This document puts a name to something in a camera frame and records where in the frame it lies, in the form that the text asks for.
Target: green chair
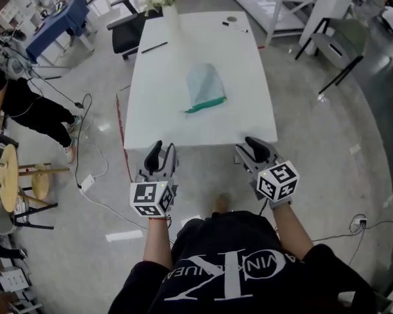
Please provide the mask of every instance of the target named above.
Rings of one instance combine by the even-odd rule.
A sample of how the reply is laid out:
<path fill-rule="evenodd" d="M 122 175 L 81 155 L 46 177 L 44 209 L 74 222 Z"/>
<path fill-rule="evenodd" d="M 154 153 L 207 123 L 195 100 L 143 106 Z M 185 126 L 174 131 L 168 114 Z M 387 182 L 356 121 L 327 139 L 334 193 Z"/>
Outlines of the green chair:
<path fill-rule="evenodd" d="M 324 24 L 323 33 L 318 33 Z M 332 35 L 326 35 L 328 28 L 334 30 Z M 305 48 L 311 41 L 317 46 L 315 56 L 318 51 L 322 51 L 323 55 L 341 72 L 327 84 L 319 94 L 322 94 L 333 83 L 339 83 L 352 71 L 352 69 L 364 58 L 365 46 L 368 39 L 368 29 L 358 20 L 338 20 L 334 18 L 323 18 L 311 37 L 303 45 L 300 52 L 296 55 L 298 60 Z"/>

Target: blue table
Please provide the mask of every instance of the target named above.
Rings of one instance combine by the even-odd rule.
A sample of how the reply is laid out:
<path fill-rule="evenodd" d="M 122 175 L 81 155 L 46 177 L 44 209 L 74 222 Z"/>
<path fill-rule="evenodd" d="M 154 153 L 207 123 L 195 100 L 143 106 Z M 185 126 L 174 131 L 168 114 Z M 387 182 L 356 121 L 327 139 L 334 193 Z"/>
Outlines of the blue table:
<path fill-rule="evenodd" d="M 70 0 L 62 12 L 46 18 L 44 26 L 32 37 L 26 47 L 29 58 L 36 62 L 44 50 L 69 28 L 73 30 L 76 36 L 79 36 L 89 51 L 93 51 L 93 46 L 83 35 L 81 27 L 88 13 L 89 8 L 84 0 Z"/>

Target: black t-shirt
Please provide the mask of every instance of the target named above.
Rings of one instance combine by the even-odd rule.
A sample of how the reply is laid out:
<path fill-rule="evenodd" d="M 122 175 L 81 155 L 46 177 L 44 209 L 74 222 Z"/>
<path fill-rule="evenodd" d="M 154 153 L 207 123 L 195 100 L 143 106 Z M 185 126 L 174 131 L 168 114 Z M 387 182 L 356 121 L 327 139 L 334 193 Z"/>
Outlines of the black t-shirt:
<path fill-rule="evenodd" d="M 6 74 L 0 69 L 0 91 L 7 81 Z M 17 115 L 24 112 L 36 98 L 38 95 L 30 90 L 26 79 L 9 79 L 1 108 L 8 115 Z"/>
<path fill-rule="evenodd" d="M 237 213 L 206 220 L 173 271 L 136 264 L 109 314 L 344 313 L 337 297 L 348 291 L 356 292 L 351 313 L 377 312 L 368 284 L 329 247 L 300 261 L 265 231 L 265 218 Z"/>

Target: marker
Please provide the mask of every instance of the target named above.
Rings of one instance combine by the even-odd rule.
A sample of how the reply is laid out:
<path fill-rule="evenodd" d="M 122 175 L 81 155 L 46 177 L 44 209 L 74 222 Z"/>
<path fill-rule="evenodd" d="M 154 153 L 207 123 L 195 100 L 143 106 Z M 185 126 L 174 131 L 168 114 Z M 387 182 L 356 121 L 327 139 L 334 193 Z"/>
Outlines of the marker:
<path fill-rule="evenodd" d="M 228 22 L 224 22 L 224 21 L 223 21 L 223 25 L 226 26 L 226 27 L 235 28 L 235 29 L 237 29 L 237 30 L 242 31 L 243 33 L 248 33 L 248 32 L 249 32 L 247 29 L 241 28 L 241 27 L 236 26 L 236 25 L 234 25 L 234 24 L 230 24 L 230 23 L 228 23 Z"/>
<path fill-rule="evenodd" d="M 162 44 L 159 44 L 159 45 L 156 45 L 156 46 L 152 46 L 151 48 L 148 48 L 148 49 L 145 49 L 145 50 L 141 51 L 141 53 L 142 53 L 142 54 L 145 54 L 146 52 L 152 51 L 152 49 L 156 49 L 156 48 L 158 48 L 158 47 L 160 47 L 160 46 L 162 46 L 162 45 L 165 45 L 165 44 L 168 44 L 168 43 L 167 43 L 167 42 L 164 42 L 164 43 L 162 43 Z"/>

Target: white tabletop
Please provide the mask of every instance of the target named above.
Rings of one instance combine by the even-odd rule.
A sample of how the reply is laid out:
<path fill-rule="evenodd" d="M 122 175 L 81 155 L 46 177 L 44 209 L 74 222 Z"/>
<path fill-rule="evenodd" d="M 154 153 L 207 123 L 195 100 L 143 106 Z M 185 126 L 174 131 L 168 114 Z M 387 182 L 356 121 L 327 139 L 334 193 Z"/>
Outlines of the white tabletop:
<path fill-rule="evenodd" d="M 236 24 L 249 33 L 223 26 L 228 16 L 236 17 Z M 145 23 L 128 102 L 125 149 L 147 148 L 159 139 L 177 147 L 242 143 L 248 135 L 275 142 L 268 84 L 246 14 L 205 12 L 179 17 L 181 41 L 170 40 L 163 18 Z M 140 53 L 165 41 L 169 43 Z M 191 108 L 186 77 L 198 63 L 214 65 L 227 100 L 185 114 Z"/>

